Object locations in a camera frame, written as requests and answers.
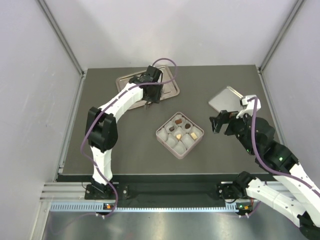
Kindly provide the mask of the silver tin lid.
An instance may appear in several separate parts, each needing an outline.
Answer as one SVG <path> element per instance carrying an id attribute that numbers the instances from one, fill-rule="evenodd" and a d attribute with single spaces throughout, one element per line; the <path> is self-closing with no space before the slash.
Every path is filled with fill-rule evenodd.
<path id="1" fill-rule="evenodd" d="M 208 104 L 216 110 L 218 113 L 221 111 L 240 111 L 242 106 L 240 104 L 240 99 L 243 97 L 238 91 L 236 91 L 231 86 L 227 86 L 214 95 L 209 101 Z"/>

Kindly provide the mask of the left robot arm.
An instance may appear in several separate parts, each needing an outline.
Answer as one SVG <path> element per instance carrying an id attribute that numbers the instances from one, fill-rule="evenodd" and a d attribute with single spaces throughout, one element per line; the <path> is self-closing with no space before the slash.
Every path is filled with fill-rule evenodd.
<path id="1" fill-rule="evenodd" d="M 87 137 L 94 161 L 92 187 L 102 198 L 109 198 L 114 191 L 111 183 L 112 149 L 118 140 L 117 122 L 121 116 L 138 101 L 159 103 L 163 85 L 160 69 L 148 66 L 140 75 L 129 79 L 125 87 L 108 103 L 92 107 L 88 111 L 85 136 Z"/>

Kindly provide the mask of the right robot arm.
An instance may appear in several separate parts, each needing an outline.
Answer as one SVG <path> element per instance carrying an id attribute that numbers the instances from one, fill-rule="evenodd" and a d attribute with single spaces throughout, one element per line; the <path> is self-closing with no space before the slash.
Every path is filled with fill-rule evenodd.
<path id="1" fill-rule="evenodd" d="M 274 140 L 275 129 L 260 117 L 221 111 L 209 118 L 213 133 L 227 125 L 226 136 L 235 136 L 246 151 L 255 156 L 260 168 L 269 172 L 293 197 L 274 190 L 258 177 L 243 171 L 228 186 L 231 198 L 258 200 L 288 218 L 308 240 L 320 238 L 320 189 L 308 177 L 298 158 Z"/>

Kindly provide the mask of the brown chocolate piece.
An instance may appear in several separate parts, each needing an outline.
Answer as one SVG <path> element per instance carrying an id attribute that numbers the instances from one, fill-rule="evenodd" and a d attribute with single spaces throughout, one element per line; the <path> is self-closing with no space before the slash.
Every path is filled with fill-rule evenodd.
<path id="1" fill-rule="evenodd" d="M 181 124 L 182 123 L 182 120 L 181 119 L 177 119 L 175 120 L 175 123 L 178 125 L 178 124 Z"/>

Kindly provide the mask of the white chocolate cube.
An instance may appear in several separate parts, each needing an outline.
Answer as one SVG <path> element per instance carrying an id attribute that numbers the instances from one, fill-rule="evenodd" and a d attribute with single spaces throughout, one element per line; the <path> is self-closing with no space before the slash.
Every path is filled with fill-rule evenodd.
<path id="1" fill-rule="evenodd" d="M 192 132 L 190 135 L 194 140 L 198 138 L 197 135 L 194 132 Z"/>

